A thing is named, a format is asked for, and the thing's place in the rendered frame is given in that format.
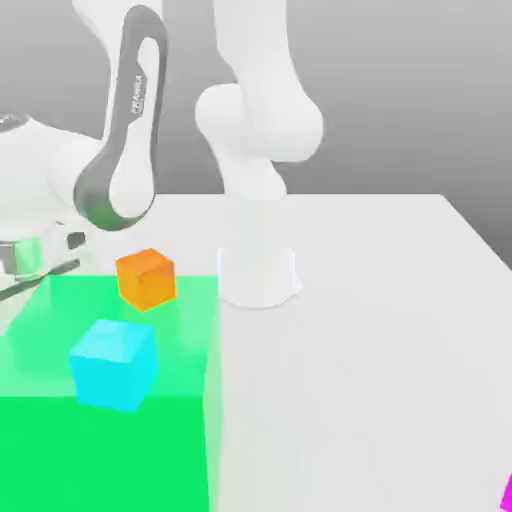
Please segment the small orange cube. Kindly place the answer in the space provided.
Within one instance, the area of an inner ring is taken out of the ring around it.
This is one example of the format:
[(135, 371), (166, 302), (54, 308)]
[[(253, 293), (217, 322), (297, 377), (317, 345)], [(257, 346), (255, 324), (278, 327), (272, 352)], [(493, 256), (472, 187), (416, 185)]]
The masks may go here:
[(139, 312), (177, 296), (174, 262), (153, 248), (116, 260), (120, 297)]

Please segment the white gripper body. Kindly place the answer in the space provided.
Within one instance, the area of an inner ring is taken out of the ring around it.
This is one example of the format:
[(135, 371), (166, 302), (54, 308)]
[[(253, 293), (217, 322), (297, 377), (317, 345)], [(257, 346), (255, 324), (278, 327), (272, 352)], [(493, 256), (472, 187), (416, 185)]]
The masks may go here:
[(63, 263), (37, 279), (20, 281), (0, 291), (0, 336), (3, 336), (12, 321), (19, 315), (34, 290), (46, 278), (71, 273), (80, 267), (78, 258)]

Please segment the large green box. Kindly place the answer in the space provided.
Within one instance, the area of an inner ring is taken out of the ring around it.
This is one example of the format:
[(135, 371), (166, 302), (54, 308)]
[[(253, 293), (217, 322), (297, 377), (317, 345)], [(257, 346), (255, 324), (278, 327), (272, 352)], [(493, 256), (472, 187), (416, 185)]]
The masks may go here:
[[(69, 352), (99, 318), (154, 327), (134, 412), (81, 405)], [(216, 512), (223, 399), (217, 280), (139, 312), (112, 276), (54, 276), (0, 336), (0, 512)]]

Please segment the small cyan cube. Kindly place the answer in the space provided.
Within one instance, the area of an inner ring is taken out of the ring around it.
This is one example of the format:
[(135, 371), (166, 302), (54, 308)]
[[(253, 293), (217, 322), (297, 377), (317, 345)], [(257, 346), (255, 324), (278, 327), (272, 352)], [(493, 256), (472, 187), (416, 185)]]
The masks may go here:
[(69, 352), (79, 404), (135, 412), (158, 374), (155, 328), (98, 319)]

